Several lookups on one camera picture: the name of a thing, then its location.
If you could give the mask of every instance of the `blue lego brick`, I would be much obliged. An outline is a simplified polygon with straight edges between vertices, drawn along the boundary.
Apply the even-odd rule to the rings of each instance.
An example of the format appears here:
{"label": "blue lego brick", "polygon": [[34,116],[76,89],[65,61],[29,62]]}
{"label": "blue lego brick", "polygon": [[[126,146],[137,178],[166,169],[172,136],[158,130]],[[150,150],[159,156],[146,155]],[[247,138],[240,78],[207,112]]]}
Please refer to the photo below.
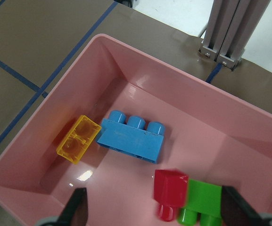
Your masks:
{"label": "blue lego brick", "polygon": [[126,116],[121,111],[112,111],[108,119],[103,119],[97,143],[124,154],[152,163],[157,163],[164,139],[165,127],[159,122],[150,122],[144,130],[145,121],[139,116],[131,116],[125,124]]}

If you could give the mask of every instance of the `lego stud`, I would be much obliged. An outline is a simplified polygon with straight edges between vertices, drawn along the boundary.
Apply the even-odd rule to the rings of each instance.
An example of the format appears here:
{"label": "lego stud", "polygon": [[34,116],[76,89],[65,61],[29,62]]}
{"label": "lego stud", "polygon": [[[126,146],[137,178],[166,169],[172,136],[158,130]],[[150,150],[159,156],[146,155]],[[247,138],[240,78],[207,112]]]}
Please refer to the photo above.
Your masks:
{"label": "lego stud", "polygon": [[76,134],[85,138],[91,134],[92,130],[93,126],[90,121],[81,121],[75,128]]}
{"label": "lego stud", "polygon": [[65,144],[63,145],[63,149],[67,152],[67,153],[71,153],[71,154],[76,154],[76,152],[78,151],[78,141],[76,139],[72,139],[69,138]]}
{"label": "lego stud", "polygon": [[127,121],[127,125],[138,129],[144,129],[145,121],[139,116],[131,116]]}
{"label": "lego stud", "polygon": [[174,220],[177,217],[178,212],[178,207],[165,206],[162,204],[159,204],[157,210],[158,217],[166,222]]}
{"label": "lego stud", "polygon": [[178,223],[185,226],[193,226],[198,220],[198,213],[195,211],[181,208],[180,215],[178,217]]}
{"label": "lego stud", "polygon": [[148,124],[147,131],[164,136],[165,126],[158,121],[152,121]]}
{"label": "lego stud", "polygon": [[201,226],[222,226],[222,219],[216,218],[208,214],[201,214],[200,219]]}
{"label": "lego stud", "polygon": [[118,122],[118,123],[125,123],[126,116],[123,112],[118,111],[118,110],[114,110],[114,111],[111,111],[108,119]]}

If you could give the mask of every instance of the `toy brick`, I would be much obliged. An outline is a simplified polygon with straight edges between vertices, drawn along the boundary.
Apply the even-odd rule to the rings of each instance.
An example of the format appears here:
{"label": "toy brick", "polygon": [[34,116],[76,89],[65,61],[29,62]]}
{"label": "toy brick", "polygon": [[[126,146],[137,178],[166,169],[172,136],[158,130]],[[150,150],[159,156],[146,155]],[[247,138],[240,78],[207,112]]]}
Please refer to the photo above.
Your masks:
{"label": "toy brick", "polygon": [[81,115],[60,142],[57,154],[77,164],[100,130],[100,125]]}
{"label": "toy brick", "polygon": [[201,214],[201,226],[221,226],[222,187],[189,179],[185,206],[181,209],[178,222],[191,226],[196,224]]}
{"label": "toy brick", "polygon": [[112,111],[108,119],[103,119],[102,130],[97,143],[124,154],[152,163],[157,163],[164,139],[165,127],[159,122],[150,122],[144,130],[145,121],[139,116],[131,116],[126,124],[126,116],[121,111]]}
{"label": "toy brick", "polygon": [[178,170],[155,171],[154,199],[159,203],[158,216],[163,221],[172,221],[177,217],[179,208],[186,199],[188,175]]}

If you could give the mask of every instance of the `yellow lego brick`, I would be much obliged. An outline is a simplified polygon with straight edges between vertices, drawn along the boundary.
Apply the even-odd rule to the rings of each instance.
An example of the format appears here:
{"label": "yellow lego brick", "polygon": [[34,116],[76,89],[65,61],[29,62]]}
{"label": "yellow lego brick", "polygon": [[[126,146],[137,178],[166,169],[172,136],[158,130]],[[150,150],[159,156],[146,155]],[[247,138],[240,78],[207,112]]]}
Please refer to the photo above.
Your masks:
{"label": "yellow lego brick", "polygon": [[81,115],[57,147],[57,154],[77,164],[100,130],[100,125]]}

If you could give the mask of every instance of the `metal stand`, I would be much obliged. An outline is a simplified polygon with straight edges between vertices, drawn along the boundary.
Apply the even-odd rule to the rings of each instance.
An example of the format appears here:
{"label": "metal stand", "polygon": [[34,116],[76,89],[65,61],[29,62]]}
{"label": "metal stand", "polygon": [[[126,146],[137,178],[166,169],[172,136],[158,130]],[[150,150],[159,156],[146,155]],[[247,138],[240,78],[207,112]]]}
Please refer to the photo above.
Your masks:
{"label": "metal stand", "polygon": [[199,51],[234,69],[270,0],[214,0]]}

